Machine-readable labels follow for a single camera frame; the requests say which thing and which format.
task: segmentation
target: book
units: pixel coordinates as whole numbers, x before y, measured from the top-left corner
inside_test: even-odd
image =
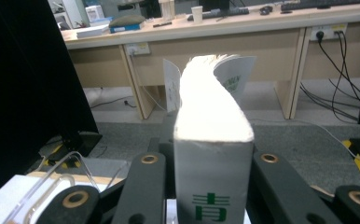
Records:
[[[143,26],[144,26],[143,23],[123,25],[123,26],[112,26],[110,27],[110,33],[113,34],[122,31],[140,30],[143,28]]]
[[[243,91],[250,77],[256,57],[233,55],[207,55],[209,66],[221,85],[232,95],[239,104],[243,98]],[[175,111],[180,107],[180,69],[172,62],[163,60],[167,111]]]
[[[85,38],[108,34],[108,25],[92,26],[87,28],[76,29],[77,38]]]
[[[194,57],[180,78],[173,131],[179,223],[243,223],[254,132],[228,91],[242,88],[243,71],[218,72],[241,58]]]

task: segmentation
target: desk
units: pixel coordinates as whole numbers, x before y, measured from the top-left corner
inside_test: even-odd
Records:
[[[145,89],[159,97],[157,86],[164,84],[163,59],[183,70],[190,57],[233,53],[257,56],[250,81],[275,81],[284,117],[291,119],[303,78],[337,74],[316,43],[310,41],[313,26],[348,23],[348,67],[352,77],[360,77],[360,5],[280,12],[275,7],[269,16],[262,17],[251,10],[249,15],[219,22],[206,20],[202,24],[182,18],[173,20],[173,25],[153,28],[153,24],[161,22],[157,19],[140,31],[79,40],[70,35],[64,39],[82,85],[101,87],[102,78],[107,80],[105,86],[131,86],[141,119],[147,119],[155,106]],[[131,59],[124,46],[138,42],[148,42],[151,54]],[[336,41],[325,41],[324,45],[333,50],[334,60],[340,58]],[[102,55],[106,50],[112,52]]]

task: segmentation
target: wall socket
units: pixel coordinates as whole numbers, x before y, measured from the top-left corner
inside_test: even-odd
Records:
[[[337,31],[342,31],[346,34],[346,28],[348,27],[348,23],[342,24],[334,24],[334,25],[325,25],[325,26],[313,26],[312,33],[311,33],[311,41],[317,41],[316,34],[319,31],[325,33],[323,39],[338,39],[338,35],[335,34]]]
[[[125,48],[128,52],[128,55],[140,55],[140,54],[150,54],[150,47],[148,46],[147,42],[143,43],[132,43],[126,44]]]

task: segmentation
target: black cable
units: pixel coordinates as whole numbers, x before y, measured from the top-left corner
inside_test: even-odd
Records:
[[[336,85],[334,84],[334,82],[329,78],[328,81],[334,86],[336,87]],[[346,96],[353,98],[354,100],[358,100],[355,96],[350,95],[349,93],[343,91],[341,88],[338,88],[338,91],[342,92],[343,94],[345,94]]]
[[[344,112],[344,111],[342,111],[342,110],[340,110],[340,109],[337,109],[336,107],[332,107],[331,105],[323,102],[323,101],[320,99],[320,97],[316,97],[314,94],[310,93],[310,92],[305,88],[305,86],[304,86],[302,83],[301,83],[301,87],[300,87],[300,88],[301,88],[301,90],[302,90],[314,103],[316,103],[317,105],[322,106],[322,107],[324,107],[324,108],[326,108],[326,109],[329,109],[329,110],[335,110],[335,112],[336,112],[337,114],[342,115],[343,117],[345,117],[345,118],[347,118],[347,119],[352,119],[352,120],[354,120],[354,121],[357,121],[357,118],[356,118],[356,117],[354,117],[354,116],[352,116],[352,115],[350,115],[350,114],[348,114],[348,113],[346,113],[346,112]],[[346,123],[351,123],[351,124],[353,124],[353,122],[349,122],[349,121],[343,120],[343,119],[341,119],[341,118],[339,118],[339,117],[337,117],[337,119],[339,119],[339,120],[342,121],[342,122],[346,122]]]
[[[107,147],[104,147],[104,150],[99,154],[97,155],[95,158],[99,158],[101,156],[103,156],[103,154],[107,151]]]
[[[305,92],[305,94],[306,94],[308,97],[312,98],[312,99],[314,100],[314,102],[317,101],[317,102],[319,103],[319,105],[321,105],[321,106],[323,106],[323,107],[331,110],[332,106],[324,102],[324,101],[331,102],[331,100],[327,100],[327,99],[321,98],[321,97],[319,97],[319,96],[311,93],[310,91],[308,91],[308,90],[305,88],[305,86],[304,86],[302,83],[301,83],[301,89],[302,89],[302,91]],[[346,114],[346,112],[341,111],[340,109],[337,109],[336,107],[335,107],[335,110],[339,111],[340,113]]]
[[[345,43],[345,52],[343,52],[343,50],[342,50],[342,39],[340,38],[341,35],[343,35],[343,41]],[[339,31],[338,36],[339,36],[340,49],[341,49],[341,53],[342,53],[342,60],[343,60],[343,65],[344,65],[344,68],[345,68],[345,71],[346,71],[347,80],[349,81],[349,84],[351,85],[355,96],[357,97],[357,99],[360,100],[360,98],[358,97],[358,94],[355,92],[354,89],[358,90],[358,92],[360,92],[360,90],[352,83],[351,78],[349,77],[348,65],[346,63],[346,52],[347,52],[347,48],[348,48],[346,35],[343,33],[343,31]]]
[[[334,61],[332,61],[332,59],[328,56],[328,54],[325,52],[325,50],[323,49],[323,46],[321,43],[319,43],[320,49],[322,50],[322,52],[325,54],[325,56],[328,58],[328,60],[334,65],[335,69],[337,69],[337,71],[340,73],[340,75],[344,78],[346,78],[346,80],[348,80],[349,83],[352,83],[347,76],[345,76],[337,67],[337,65],[334,63]]]
[[[110,102],[106,102],[106,103],[101,103],[101,104],[98,104],[98,105],[95,105],[95,106],[91,106],[90,108],[93,109],[93,108],[95,108],[95,107],[97,107],[97,106],[99,106],[99,105],[112,104],[112,103],[114,103],[114,102],[117,102],[117,101],[119,101],[119,100],[122,100],[122,99],[125,99],[125,98],[128,98],[128,97],[131,97],[131,96],[125,96],[125,97],[119,98],[119,99],[114,100],[114,101],[110,101]]]
[[[327,99],[325,99],[323,97],[320,97],[320,96],[318,96],[316,94],[313,94],[310,91],[307,91],[307,92],[309,93],[310,96],[312,96],[313,98],[319,99],[320,101],[325,101],[325,102],[329,102],[329,103],[331,103],[331,101],[332,101],[332,100],[327,100]],[[338,102],[338,101],[336,101],[335,104],[336,105],[346,105],[348,107],[353,107],[353,108],[358,108],[358,109],[360,108],[360,105],[350,105],[350,104],[346,104],[346,103]]]
[[[136,107],[136,105],[130,105],[130,103],[129,103],[128,101],[124,101],[124,104],[125,104],[125,105],[128,105],[129,107],[132,107],[132,108],[135,108],[135,107]]]
[[[344,77],[344,78],[351,84],[353,90],[356,89],[356,90],[358,90],[358,91],[360,92],[360,90],[350,81],[350,78],[349,78],[348,76],[344,75],[344,74],[338,69],[337,65],[334,63],[334,61],[331,59],[331,57],[329,57],[329,55],[325,52],[325,50],[324,50],[324,48],[323,48],[323,46],[322,46],[321,41],[318,41],[318,43],[319,43],[319,47],[320,47],[320,49],[322,50],[322,52],[324,53],[324,55],[325,55],[325,56],[328,58],[328,60],[334,65],[335,69],[337,69],[337,71],[340,73],[340,75],[341,75],[342,77]]]
[[[343,74],[343,69],[345,69],[346,67],[346,53],[347,53],[347,49],[345,49],[345,51],[343,52],[343,46],[342,46],[342,40],[340,38],[340,35],[339,35],[339,44],[340,44],[340,54],[342,56],[342,67],[340,69],[340,72]],[[332,112],[334,113],[334,116],[341,120],[337,113],[336,113],[336,110],[334,109],[335,108],[335,95],[337,94],[337,90],[338,90],[338,86],[340,84],[340,80],[341,80],[342,76],[339,76],[338,78],[338,82],[337,82],[337,85],[335,86],[335,90],[334,90],[334,94],[332,94],[332,101],[331,101],[331,106],[332,106]]]

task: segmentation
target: cup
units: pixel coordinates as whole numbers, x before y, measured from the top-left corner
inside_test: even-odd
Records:
[[[194,23],[199,24],[202,23],[202,6],[192,7],[192,16],[194,17]]]

